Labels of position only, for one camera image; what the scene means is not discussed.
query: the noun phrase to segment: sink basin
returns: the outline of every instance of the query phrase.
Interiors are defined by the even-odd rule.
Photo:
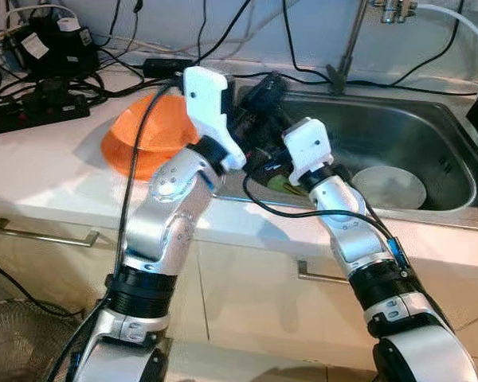
[[[416,175],[427,191],[418,212],[478,208],[478,149],[446,106],[297,92],[286,97],[283,108],[296,121],[306,116],[321,120],[335,162],[353,176],[371,166],[395,166]],[[232,174],[219,196],[245,199],[243,176]],[[253,192],[263,201],[309,206],[306,197],[260,186]],[[421,215],[412,215],[421,220]]]

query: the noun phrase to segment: cabinet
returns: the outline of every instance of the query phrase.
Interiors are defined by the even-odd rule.
[[[374,340],[347,284],[297,278],[287,254],[200,242],[210,342],[232,349],[374,367]]]
[[[89,311],[102,297],[104,278],[112,273],[115,261],[115,230],[19,216],[12,216],[7,228],[68,238],[85,238],[91,229],[97,230],[99,236],[91,248],[0,235],[0,267],[35,298],[71,311],[82,307]],[[196,244],[190,247],[188,260],[178,278],[170,305],[172,319],[168,335],[207,341],[197,250]],[[13,297],[24,297],[1,275],[0,286]]]
[[[348,285],[300,280],[296,259],[282,252],[206,242],[199,247],[212,344],[374,369],[375,340]],[[414,265],[457,336],[478,357],[478,268],[427,260]]]

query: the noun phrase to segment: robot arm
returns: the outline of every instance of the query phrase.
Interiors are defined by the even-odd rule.
[[[362,195],[334,174],[325,126],[303,119],[284,136],[292,157],[289,180],[318,210],[365,215]],[[321,216],[331,250],[355,291],[369,333],[379,339],[374,361],[385,382],[477,382],[475,365],[436,312],[396,238],[384,244],[374,228],[351,216]]]
[[[230,169],[246,156],[227,129],[233,83],[201,67],[184,72],[188,116],[202,139],[161,167],[147,199],[127,222],[119,278],[96,320],[72,381],[162,381],[167,352],[161,339],[168,307],[198,218]],[[333,173],[325,126],[303,119],[284,132],[290,182],[301,184],[317,209],[366,214],[362,196]],[[379,339],[374,360],[384,382],[477,382],[471,357],[425,296],[403,251],[389,248],[367,222],[321,216],[335,258]]]

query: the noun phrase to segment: drawer handle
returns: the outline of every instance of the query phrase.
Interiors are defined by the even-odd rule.
[[[301,280],[320,281],[322,283],[348,284],[349,281],[343,277],[317,275],[308,272],[308,263],[304,260],[297,260],[297,278]]]
[[[97,240],[97,236],[99,236],[98,231],[90,231],[87,237],[85,237],[83,240],[69,239],[69,238],[61,237],[61,236],[46,235],[44,233],[8,229],[6,228],[8,223],[9,223],[8,219],[3,217],[0,218],[0,235],[25,237],[27,239],[50,241],[52,243],[59,243],[59,244],[77,245],[79,247],[87,247],[87,248],[90,248],[92,245],[94,245],[94,243]]]

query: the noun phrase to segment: kitchen counter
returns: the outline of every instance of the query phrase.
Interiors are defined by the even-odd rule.
[[[107,73],[115,86],[123,87],[130,77]],[[448,106],[464,128],[474,97],[444,97],[386,89],[351,88],[361,96],[419,99]],[[110,168],[100,153],[100,141],[115,118],[136,99],[151,94],[138,92],[110,99],[94,107],[86,119],[54,123],[0,135],[0,214],[57,220],[97,227],[117,228],[126,178]],[[133,209],[145,197],[147,183],[137,181],[131,199]],[[411,251],[412,257],[478,266],[478,232],[428,224],[386,220],[386,225],[411,241],[415,232],[428,237],[416,244],[425,251]],[[251,203],[214,199],[198,222],[196,239],[285,251],[295,255],[320,256],[329,237],[315,218],[291,220],[268,214]],[[464,246],[467,256],[437,258],[429,246],[449,246],[456,253]]]

